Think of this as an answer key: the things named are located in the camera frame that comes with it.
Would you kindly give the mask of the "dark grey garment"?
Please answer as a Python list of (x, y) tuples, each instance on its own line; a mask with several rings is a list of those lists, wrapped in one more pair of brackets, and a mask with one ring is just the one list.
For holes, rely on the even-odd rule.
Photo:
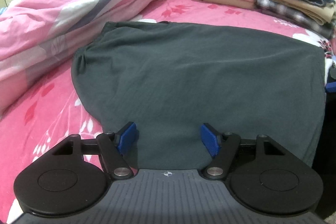
[(313, 163), (326, 102), (320, 47), (249, 28), (109, 22), (77, 50), (71, 76), (104, 132), (136, 124), (125, 157), (133, 168), (204, 168), (204, 123), (268, 135)]

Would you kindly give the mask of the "stack of blue beige clothes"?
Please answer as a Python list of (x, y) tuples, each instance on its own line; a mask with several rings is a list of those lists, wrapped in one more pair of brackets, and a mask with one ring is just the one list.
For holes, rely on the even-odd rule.
[(334, 36), (335, 0), (256, 0), (256, 6), (327, 39)]

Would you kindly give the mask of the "pink floral bed sheet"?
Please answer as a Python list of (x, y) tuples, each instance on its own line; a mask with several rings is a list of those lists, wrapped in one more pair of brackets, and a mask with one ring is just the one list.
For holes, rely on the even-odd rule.
[[(335, 52), (335, 40), (291, 22), (257, 11), (215, 5), (196, 0), (159, 0), (136, 17), (138, 21), (190, 22), (252, 28), (289, 36)], [(101, 126), (82, 106), (71, 80), (67, 61), (43, 76), (15, 102), (1, 119), (1, 221), (21, 215), (13, 183), (26, 166), (69, 134), (91, 139)]]

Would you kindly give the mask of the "pink patchwork quilt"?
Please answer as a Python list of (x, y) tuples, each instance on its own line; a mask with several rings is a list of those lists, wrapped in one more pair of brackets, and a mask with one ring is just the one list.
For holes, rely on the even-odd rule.
[(90, 43), (108, 21), (126, 21), (155, 0), (14, 0), (1, 14), (1, 110)]

